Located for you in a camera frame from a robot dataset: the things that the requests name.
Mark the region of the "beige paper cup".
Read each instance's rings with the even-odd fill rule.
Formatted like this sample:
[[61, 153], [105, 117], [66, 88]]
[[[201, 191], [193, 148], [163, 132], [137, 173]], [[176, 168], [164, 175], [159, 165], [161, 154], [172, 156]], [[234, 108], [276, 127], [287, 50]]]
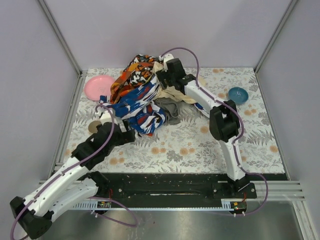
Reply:
[[91, 134], [95, 134], [98, 132], [98, 127], [101, 125], [102, 123], [99, 120], [94, 120], [92, 121], [89, 125], [88, 125], [88, 132]]

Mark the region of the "orange camouflage cloth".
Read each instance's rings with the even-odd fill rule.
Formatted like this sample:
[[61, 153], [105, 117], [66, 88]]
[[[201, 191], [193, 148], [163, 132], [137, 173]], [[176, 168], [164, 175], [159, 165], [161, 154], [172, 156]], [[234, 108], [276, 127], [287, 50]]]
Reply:
[[160, 63], [159, 57], [136, 55], [111, 85], [109, 101], [116, 104], [129, 92], [150, 81], [155, 62]]

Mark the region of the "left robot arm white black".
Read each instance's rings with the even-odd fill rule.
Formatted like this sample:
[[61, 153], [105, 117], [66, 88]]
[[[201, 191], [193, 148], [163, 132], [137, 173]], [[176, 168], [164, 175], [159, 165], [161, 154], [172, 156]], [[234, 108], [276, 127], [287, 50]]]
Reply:
[[103, 162], [115, 147], [135, 140], [135, 130], [127, 122], [124, 129], [114, 122], [98, 125], [97, 132], [80, 143], [45, 183], [29, 195], [16, 196], [10, 201], [14, 217], [10, 238], [14, 238], [17, 225], [32, 240], [39, 238], [60, 215], [85, 199], [102, 198], [109, 202], [113, 196], [110, 181], [92, 169]]

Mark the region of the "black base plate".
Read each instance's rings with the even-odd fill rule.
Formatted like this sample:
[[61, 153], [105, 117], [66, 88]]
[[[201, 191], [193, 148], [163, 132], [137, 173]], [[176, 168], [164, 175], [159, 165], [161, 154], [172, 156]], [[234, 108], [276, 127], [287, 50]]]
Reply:
[[104, 173], [98, 197], [132, 210], [173, 210], [222, 207], [223, 200], [255, 200], [251, 178], [231, 181], [226, 174]]

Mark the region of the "floral table mat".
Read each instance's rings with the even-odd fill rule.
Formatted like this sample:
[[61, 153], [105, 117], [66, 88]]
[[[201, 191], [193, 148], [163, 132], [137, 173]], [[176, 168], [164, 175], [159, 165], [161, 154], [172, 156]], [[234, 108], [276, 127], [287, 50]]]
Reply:
[[[204, 86], [226, 100], [228, 91], [240, 87], [248, 101], [237, 107], [244, 122], [239, 139], [240, 159], [248, 172], [283, 174], [285, 168], [269, 116], [250, 67], [202, 68], [186, 72], [203, 77]], [[164, 124], [152, 136], [140, 135], [135, 142], [116, 147], [95, 170], [102, 173], [218, 173], [226, 172], [219, 143], [211, 136], [209, 120], [193, 105], [180, 105], [180, 123]]]

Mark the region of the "blue white red cloth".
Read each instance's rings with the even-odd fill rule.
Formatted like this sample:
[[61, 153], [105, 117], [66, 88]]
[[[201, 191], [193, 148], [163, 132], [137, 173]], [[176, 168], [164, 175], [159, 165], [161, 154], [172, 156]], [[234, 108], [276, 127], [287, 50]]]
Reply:
[[[165, 111], [153, 100], [159, 87], [159, 81], [153, 77], [147, 83], [123, 96], [118, 103], [111, 103], [110, 96], [102, 95], [99, 103], [112, 108], [116, 117], [127, 120], [130, 127], [138, 133], [151, 136], [166, 122]], [[195, 106], [207, 118], [209, 117], [199, 103], [190, 105]]]

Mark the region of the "left aluminium frame post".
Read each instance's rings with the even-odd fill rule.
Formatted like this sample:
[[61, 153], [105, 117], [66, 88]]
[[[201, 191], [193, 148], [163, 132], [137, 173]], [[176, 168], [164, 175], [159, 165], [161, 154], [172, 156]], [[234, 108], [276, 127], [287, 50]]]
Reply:
[[41, 10], [43, 11], [50, 27], [53, 30], [54, 35], [57, 37], [57, 40], [60, 44], [60, 46], [62, 47], [66, 57], [68, 58], [71, 66], [73, 67], [74, 71], [76, 72], [76, 74], [78, 76], [80, 76], [82, 74], [82, 69], [80, 67], [80, 65], [78, 64], [75, 56], [73, 55], [67, 41], [65, 40], [58, 24], [57, 21], [52, 13], [52, 11], [50, 10], [47, 2], [45, 0], [36, 0], [37, 4], [39, 5], [39, 7], [41, 8]]

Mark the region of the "right aluminium frame post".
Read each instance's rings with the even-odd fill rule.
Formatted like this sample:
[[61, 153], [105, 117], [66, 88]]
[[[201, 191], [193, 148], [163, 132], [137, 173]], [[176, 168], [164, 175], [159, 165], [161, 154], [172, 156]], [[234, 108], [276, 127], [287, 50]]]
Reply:
[[267, 59], [270, 51], [272, 50], [274, 44], [276, 43], [278, 37], [280, 36], [283, 28], [285, 27], [288, 19], [290, 18], [292, 12], [295, 10], [297, 4], [299, 3], [299, 0], [291, 0], [285, 9], [280, 21], [278, 22], [274, 32], [271, 35], [271, 38], [269, 39], [266, 47], [264, 48], [262, 55], [260, 56], [257, 64], [255, 65], [254, 73], [257, 75], [258, 72], [260, 71], [262, 65], [264, 64], [265, 60]]

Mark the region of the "aluminium front rail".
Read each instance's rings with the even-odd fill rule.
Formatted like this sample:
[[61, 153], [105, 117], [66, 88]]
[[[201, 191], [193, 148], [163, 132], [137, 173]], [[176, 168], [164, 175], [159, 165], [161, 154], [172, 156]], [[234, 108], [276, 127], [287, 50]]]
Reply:
[[[251, 181], [255, 189], [257, 190], [257, 197], [263, 198], [266, 193], [266, 184], [262, 180]], [[78, 185], [80, 181], [75, 181], [70, 186], [67, 187], [65, 191], [70, 190], [74, 186]], [[268, 185], [268, 201], [305, 201], [305, 194], [303, 192], [302, 186], [298, 181], [278, 181], [272, 180], [267, 181]]]

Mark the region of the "pink plate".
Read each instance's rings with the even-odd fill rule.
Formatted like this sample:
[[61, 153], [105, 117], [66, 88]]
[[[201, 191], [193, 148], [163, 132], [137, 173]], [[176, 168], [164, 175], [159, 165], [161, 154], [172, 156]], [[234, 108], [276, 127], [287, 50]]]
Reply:
[[89, 79], [84, 84], [83, 92], [92, 101], [99, 101], [101, 96], [111, 95], [111, 86], [115, 79], [109, 75], [98, 75]]

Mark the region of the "blue bowl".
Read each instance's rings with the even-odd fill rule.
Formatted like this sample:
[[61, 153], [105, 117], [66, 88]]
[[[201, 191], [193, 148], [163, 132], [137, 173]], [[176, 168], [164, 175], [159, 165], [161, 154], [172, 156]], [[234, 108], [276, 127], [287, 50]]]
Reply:
[[228, 98], [235, 102], [237, 105], [246, 103], [249, 99], [248, 92], [241, 87], [232, 87], [228, 91]]

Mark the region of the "grey cloth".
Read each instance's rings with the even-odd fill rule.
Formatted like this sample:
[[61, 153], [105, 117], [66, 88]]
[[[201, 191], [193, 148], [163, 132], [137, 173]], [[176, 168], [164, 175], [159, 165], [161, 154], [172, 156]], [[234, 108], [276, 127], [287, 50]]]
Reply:
[[154, 103], [164, 110], [167, 125], [177, 125], [181, 122], [179, 102], [163, 97], [155, 99]]

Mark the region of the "cream beige cloth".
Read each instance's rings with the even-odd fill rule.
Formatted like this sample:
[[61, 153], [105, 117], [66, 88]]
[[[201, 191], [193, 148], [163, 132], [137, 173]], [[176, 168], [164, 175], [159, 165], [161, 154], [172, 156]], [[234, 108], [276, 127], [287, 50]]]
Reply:
[[[156, 73], [157, 71], [164, 70], [164, 66], [160, 62], [155, 61], [153, 64], [152, 70], [153, 70], [153, 73]], [[202, 76], [200, 76], [198, 80], [199, 80], [199, 83], [202, 84], [203, 86], [206, 85], [206, 81]], [[195, 104], [197, 102], [190, 96], [187, 96], [182, 92], [176, 90], [174, 86], [170, 86], [165, 89], [160, 86], [156, 92], [156, 95], [152, 100], [155, 101], [156, 99], [160, 99], [160, 98], [171, 99], [175, 102], [185, 102], [187, 104]]]

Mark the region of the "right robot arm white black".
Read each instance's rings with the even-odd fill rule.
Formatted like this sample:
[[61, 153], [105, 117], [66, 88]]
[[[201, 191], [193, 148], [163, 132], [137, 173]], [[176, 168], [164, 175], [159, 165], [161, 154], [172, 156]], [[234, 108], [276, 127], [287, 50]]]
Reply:
[[156, 72], [156, 76], [164, 89], [174, 87], [200, 104], [209, 114], [209, 130], [220, 144], [226, 164], [228, 187], [230, 192], [242, 191], [250, 184], [248, 175], [242, 170], [238, 139], [241, 127], [236, 104], [206, 91], [192, 74], [186, 74], [181, 61], [166, 54], [160, 58], [164, 69]]

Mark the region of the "aluminium frame post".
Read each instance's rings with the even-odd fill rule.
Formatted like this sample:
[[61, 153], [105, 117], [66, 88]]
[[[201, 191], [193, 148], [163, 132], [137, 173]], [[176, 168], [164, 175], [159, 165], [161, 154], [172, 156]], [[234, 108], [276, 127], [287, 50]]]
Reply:
[[60, 44], [60, 46], [62, 47], [66, 57], [68, 58], [71, 66], [73, 67], [74, 71], [76, 72], [76, 74], [78, 76], [80, 76], [82, 74], [82, 69], [80, 67], [80, 65], [78, 64], [75, 56], [73, 55], [67, 41], [65, 40], [58, 24], [57, 21], [52, 13], [52, 11], [50, 10], [47, 2], [45, 0], [36, 0], [37, 4], [39, 5], [39, 7], [41, 8], [41, 10], [43, 11], [50, 27], [53, 30], [54, 35], [57, 37], [57, 40]]
[[262, 65], [264, 64], [265, 60], [267, 59], [270, 51], [272, 50], [274, 44], [276, 43], [278, 37], [280, 36], [283, 28], [285, 27], [288, 19], [290, 18], [292, 12], [295, 10], [297, 4], [299, 3], [299, 0], [291, 0], [285, 9], [280, 21], [278, 22], [274, 32], [271, 35], [271, 38], [269, 39], [266, 47], [264, 48], [262, 55], [260, 56], [257, 64], [255, 65], [254, 73], [257, 75], [258, 72], [260, 71]]

